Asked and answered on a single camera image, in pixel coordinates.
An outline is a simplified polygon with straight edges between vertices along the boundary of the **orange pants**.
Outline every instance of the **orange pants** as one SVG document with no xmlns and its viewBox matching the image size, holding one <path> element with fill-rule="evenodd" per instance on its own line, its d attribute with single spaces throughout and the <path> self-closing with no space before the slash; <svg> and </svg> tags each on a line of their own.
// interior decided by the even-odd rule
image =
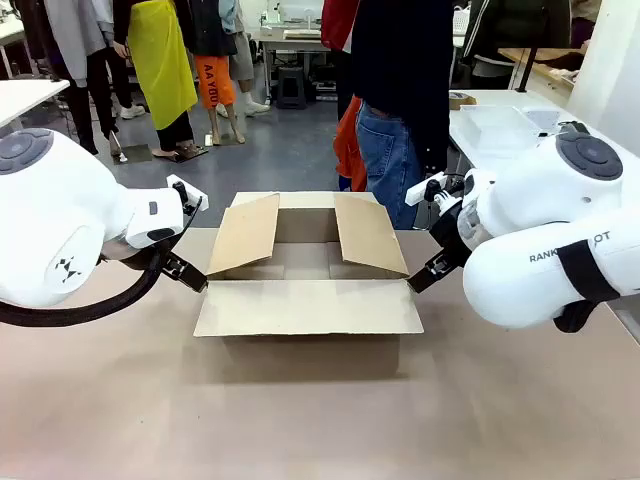
<svg viewBox="0 0 640 480">
<path fill-rule="evenodd" d="M 229 57 L 195 56 L 202 103 L 210 110 L 218 103 L 230 105 L 236 101 L 229 76 Z"/>
</svg>

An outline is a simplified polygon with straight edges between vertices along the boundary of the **jeans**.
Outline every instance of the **jeans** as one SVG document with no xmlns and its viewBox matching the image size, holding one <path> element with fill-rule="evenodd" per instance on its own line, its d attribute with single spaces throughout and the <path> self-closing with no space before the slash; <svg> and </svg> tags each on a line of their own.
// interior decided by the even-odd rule
<svg viewBox="0 0 640 480">
<path fill-rule="evenodd" d="M 356 124 L 360 154 L 367 170 L 367 191 L 387 209 L 396 230 L 410 230 L 418 207 L 404 202 L 407 190 L 422 180 L 409 129 L 393 116 L 381 116 L 366 102 Z"/>
</svg>

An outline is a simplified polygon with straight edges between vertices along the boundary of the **hand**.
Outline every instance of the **hand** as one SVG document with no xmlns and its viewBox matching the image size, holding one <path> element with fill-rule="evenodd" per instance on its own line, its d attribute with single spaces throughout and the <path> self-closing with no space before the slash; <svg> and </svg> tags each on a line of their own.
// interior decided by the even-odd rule
<svg viewBox="0 0 640 480">
<path fill-rule="evenodd" d="M 113 49 L 122 58 L 127 58 L 129 56 L 129 51 L 127 47 L 122 45 L 121 43 L 113 42 Z"/>
</svg>

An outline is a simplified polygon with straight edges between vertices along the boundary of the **clear plastic container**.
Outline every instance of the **clear plastic container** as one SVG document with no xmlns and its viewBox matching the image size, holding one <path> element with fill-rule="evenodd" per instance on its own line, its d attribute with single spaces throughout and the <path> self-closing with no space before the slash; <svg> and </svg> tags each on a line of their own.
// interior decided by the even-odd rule
<svg viewBox="0 0 640 480">
<path fill-rule="evenodd" d="M 476 150 L 509 156 L 538 144 L 541 129 L 515 107 L 463 105 L 459 133 Z"/>
</svg>

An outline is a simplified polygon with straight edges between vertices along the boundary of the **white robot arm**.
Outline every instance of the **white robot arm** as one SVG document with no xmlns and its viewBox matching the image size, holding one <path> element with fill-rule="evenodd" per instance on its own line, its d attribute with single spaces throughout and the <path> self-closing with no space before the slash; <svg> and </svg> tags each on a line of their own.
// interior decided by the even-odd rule
<svg viewBox="0 0 640 480">
<path fill-rule="evenodd" d="M 579 330 L 602 301 L 640 288 L 638 208 L 622 208 L 623 166 L 606 143 L 581 133 L 548 138 L 499 176 L 471 170 L 464 199 L 435 177 L 407 203 L 441 207 L 432 235 L 443 251 L 409 280 L 417 292 L 456 267 L 486 320 L 510 328 L 555 320 Z"/>
<path fill-rule="evenodd" d="M 134 259 L 145 269 L 142 257 L 150 256 L 144 252 L 177 240 L 185 214 L 208 206 L 206 195 L 177 177 L 168 184 L 127 189 L 99 160 L 51 130 L 0 140 L 0 302 L 55 305 L 79 289 L 100 260 Z M 184 268 L 175 277 L 193 274 L 188 263 L 165 253 L 167 261 L 178 261 L 173 267 Z M 201 290 L 203 278 L 190 286 Z"/>
</svg>

